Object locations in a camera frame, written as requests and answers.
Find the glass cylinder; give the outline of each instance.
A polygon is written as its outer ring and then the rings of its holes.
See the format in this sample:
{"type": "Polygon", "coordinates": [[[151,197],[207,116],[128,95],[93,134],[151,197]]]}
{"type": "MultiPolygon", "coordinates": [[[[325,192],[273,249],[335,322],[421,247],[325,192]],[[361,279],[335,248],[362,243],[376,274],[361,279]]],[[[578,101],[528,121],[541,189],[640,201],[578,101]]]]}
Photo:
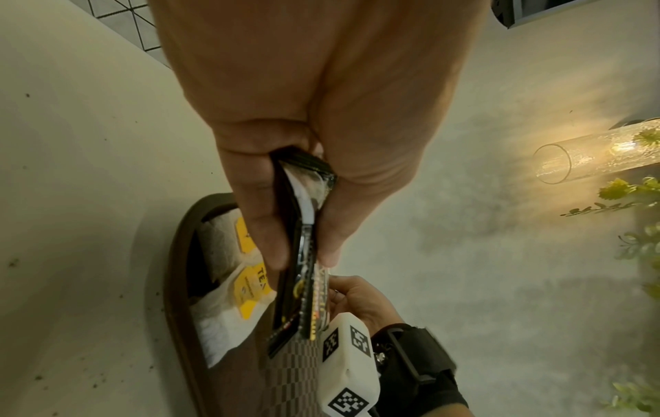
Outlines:
{"type": "Polygon", "coordinates": [[[547,144],[534,153],[536,177],[547,184],[559,184],[658,162],[659,119],[547,144]]]}

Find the brown basket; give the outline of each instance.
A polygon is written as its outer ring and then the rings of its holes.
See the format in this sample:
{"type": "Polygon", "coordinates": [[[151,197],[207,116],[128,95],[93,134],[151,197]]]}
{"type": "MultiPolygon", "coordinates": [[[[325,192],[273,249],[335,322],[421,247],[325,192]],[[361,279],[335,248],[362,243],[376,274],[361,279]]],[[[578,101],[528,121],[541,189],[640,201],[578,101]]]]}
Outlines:
{"type": "Polygon", "coordinates": [[[190,314],[190,299],[217,288],[197,237],[203,222],[237,208],[232,194],[213,194],[192,206],[170,248],[164,283],[165,313],[199,417],[321,416],[316,402],[318,345],[289,342],[274,359],[266,355],[273,304],[252,334],[207,368],[190,314]]]}

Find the human hand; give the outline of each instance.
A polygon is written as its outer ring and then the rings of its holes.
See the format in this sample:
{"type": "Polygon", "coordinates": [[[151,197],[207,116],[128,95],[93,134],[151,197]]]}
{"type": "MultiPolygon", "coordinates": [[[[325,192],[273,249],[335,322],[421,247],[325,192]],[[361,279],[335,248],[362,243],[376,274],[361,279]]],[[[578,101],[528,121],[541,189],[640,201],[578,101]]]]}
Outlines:
{"type": "Polygon", "coordinates": [[[369,337],[391,324],[404,323],[390,300],[364,278],[330,276],[330,320],[352,313],[369,329],[369,337]]]}
{"type": "Polygon", "coordinates": [[[490,0],[149,3],[250,235],[281,270],[289,245],[269,152],[322,145],[338,181],[317,219],[318,259],[335,266],[343,242],[414,177],[490,0]]]}

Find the black wrist strap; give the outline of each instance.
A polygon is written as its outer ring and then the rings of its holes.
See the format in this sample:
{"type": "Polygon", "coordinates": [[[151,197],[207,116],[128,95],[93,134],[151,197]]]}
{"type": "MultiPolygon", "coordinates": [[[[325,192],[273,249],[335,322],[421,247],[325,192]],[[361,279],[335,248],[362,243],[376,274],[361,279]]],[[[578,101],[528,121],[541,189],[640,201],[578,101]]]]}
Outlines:
{"type": "Polygon", "coordinates": [[[468,406],[454,379],[454,362],[426,329],[387,326],[373,336],[372,345],[385,356],[379,367],[380,417],[421,417],[444,405],[468,406]]]}

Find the white table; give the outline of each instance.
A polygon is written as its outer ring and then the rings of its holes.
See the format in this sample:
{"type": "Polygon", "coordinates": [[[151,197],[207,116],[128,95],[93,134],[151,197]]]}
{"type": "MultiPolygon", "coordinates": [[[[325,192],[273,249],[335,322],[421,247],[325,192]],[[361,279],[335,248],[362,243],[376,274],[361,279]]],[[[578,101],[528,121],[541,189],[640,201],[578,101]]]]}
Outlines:
{"type": "MultiPolygon", "coordinates": [[[[2,3],[0,416],[192,416],[159,292],[186,209],[229,190],[212,135],[167,68],[76,6],[2,3]]],[[[660,365],[657,307],[612,259],[638,219],[560,218],[603,179],[553,188],[524,162],[660,113],[658,33],[654,0],[490,19],[419,178],[344,250],[340,272],[444,341],[477,415],[592,416],[660,365]]]]}

